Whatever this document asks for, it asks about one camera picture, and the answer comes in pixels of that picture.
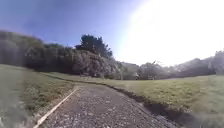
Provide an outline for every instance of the hillside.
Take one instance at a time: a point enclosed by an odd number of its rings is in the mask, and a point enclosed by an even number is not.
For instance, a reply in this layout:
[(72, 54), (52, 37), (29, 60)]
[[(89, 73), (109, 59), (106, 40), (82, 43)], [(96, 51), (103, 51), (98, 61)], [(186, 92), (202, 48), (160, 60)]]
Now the hillside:
[(45, 72), (121, 79), (119, 62), (87, 50), (77, 50), (60, 44), (46, 44), (35, 37), (5, 31), (0, 31), (0, 45), (2, 64), (24, 66)]

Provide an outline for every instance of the grass lawn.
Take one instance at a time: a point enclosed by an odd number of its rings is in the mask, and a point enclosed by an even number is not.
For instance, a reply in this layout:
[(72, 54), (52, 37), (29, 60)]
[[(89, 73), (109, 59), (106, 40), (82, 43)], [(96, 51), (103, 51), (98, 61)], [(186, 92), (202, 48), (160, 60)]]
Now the grass lawn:
[(72, 89), (74, 82), (69, 80), (108, 84), (153, 103), (164, 104), (168, 109), (190, 111), (205, 127), (224, 126), (224, 76), (121, 81), (38, 73), (7, 65), (0, 65), (1, 120), (6, 124), (24, 120)]
[(73, 86), (72, 82), (50, 78), (25, 68), (0, 65), (1, 121), (6, 127), (13, 127)]
[(106, 83), (133, 92), (168, 109), (191, 112), (205, 127), (224, 126), (224, 76), (198, 76), (168, 80), (119, 81), (66, 74), (50, 75), (74, 81)]

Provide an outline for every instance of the treeline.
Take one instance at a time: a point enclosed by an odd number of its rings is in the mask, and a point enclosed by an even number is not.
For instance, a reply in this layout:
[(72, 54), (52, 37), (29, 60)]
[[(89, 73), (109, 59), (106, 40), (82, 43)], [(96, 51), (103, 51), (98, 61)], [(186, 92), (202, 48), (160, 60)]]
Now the treeline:
[(39, 71), (148, 80), (224, 74), (224, 51), (218, 51), (207, 59), (196, 58), (171, 67), (162, 67), (156, 61), (138, 66), (116, 61), (102, 37), (83, 35), (79, 45), (69, 47), (0, 31), (0, 63)]
[(83, 35), (75, 47), (0, 31), (0, 63), (39, 71), (121, 79), (118, 62), (102, 38)]

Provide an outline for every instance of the tree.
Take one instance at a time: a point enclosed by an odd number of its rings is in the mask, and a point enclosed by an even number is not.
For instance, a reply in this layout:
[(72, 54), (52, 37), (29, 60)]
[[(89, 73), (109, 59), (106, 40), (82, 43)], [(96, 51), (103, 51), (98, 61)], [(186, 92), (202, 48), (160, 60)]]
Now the tree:
[(97, 38), (92, 35), (83, 35), (81, 37), (81, 45), (76, 45), (75, 47), (77, 50), (87, 50), (105, 58), (113, 56), (111, 49), (103, 42), (102, 37)]
[(224, 74), (224, 51), (217, 51), (212, 59), (211, 67), (216, 74)]

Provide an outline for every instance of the path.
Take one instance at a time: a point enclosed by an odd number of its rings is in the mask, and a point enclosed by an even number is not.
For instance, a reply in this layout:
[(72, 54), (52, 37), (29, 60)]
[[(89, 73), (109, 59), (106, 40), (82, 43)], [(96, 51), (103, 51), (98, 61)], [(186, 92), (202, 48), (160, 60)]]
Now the path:
[(99, 85), (79, 87), (41, 125), (43, 128), (176, 128), (141, 104)]

